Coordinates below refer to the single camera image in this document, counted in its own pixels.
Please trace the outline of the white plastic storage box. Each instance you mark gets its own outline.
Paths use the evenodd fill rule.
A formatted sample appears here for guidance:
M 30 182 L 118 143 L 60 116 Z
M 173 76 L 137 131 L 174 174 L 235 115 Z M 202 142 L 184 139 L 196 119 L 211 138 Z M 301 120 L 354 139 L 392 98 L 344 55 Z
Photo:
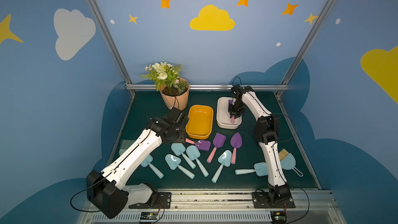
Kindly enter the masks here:
M 233 100 L 232 97 L 221 97 L 218 99 L 216 119 L 220 128 L 234 130 L 241 125 L 242 118 L 235 118 L 234 122 L 231 122 L 230 113 L 228 111 L 229 102 L 231 100 Z

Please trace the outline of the yellow plastic storage box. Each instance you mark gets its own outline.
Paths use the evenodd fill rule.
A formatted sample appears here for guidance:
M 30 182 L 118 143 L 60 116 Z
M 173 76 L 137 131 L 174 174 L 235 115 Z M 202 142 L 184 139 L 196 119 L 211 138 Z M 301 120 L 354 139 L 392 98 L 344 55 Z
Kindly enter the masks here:
M 206 105 L 193 105 L 188 114 L 186 133 L 192 139 L 206 140 L 212 133 L 214 110 Z

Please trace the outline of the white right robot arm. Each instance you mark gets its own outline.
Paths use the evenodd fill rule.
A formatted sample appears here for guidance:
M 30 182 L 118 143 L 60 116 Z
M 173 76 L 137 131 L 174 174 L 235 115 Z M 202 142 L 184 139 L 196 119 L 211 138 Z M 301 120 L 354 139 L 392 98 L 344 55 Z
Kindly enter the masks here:
M 267 202 L 282 208 L 292 202 L 290 187 L 284 176 L 278 152 L 279 117 L 272 114 L 259 100 L 251 86 L 234 85 L 232 103 L 228 107 L 231 117 L 241 117 L 248 107 L 256 119 L 254 138 L 262 149 L 268 171 Z

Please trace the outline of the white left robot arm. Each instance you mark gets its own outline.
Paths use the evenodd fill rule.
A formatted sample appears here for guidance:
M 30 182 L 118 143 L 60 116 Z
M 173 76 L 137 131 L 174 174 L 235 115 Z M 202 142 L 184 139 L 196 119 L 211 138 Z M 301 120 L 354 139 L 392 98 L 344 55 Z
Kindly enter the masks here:
M 173 107 L 162 118 L 152 118 L 140 136 L 120 157 L 86 178 L 87 199 L 106 217 L 116 217 L 126 205 L 147 203 L 154 189 L 139 184 L 133 191 L 124 190 L 129 178 L 161 144 L 184 143 L 189 117 Z

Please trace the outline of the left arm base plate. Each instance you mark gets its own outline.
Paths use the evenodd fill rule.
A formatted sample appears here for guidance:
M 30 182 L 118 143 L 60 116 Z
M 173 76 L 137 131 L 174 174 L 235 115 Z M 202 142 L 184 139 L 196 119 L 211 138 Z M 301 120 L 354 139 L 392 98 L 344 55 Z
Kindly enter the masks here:
M 128 205 L 129 209 L 155 209 L 161 205 L 165 209 L 171 206 L 172 193 L 171 192 L 153 192 L 149 200 L 145 203 L 137 203 Z

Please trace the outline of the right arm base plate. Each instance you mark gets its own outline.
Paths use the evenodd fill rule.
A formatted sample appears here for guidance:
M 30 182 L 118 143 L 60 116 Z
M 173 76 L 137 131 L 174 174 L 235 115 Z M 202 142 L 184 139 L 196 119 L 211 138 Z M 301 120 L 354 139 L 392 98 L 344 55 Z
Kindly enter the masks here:
M 254 208 L 296 208 L 293 199 L 279 203 L 269 203 L 268 192 L 254 191 L 251 193 Z

